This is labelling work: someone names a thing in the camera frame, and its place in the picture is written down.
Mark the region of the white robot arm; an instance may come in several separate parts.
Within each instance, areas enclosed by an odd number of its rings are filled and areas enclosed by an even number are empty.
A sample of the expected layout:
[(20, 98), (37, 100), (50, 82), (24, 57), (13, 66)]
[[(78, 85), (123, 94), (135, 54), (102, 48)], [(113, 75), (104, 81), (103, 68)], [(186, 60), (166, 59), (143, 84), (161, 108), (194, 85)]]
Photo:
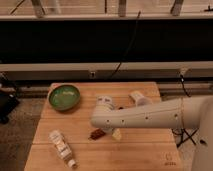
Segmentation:
[(99, 97), (91, 124), (96, 128), (198, 129), (191, 171), (213, 171), (213, 96), (170, 99), (115, 110), (109, 96)]

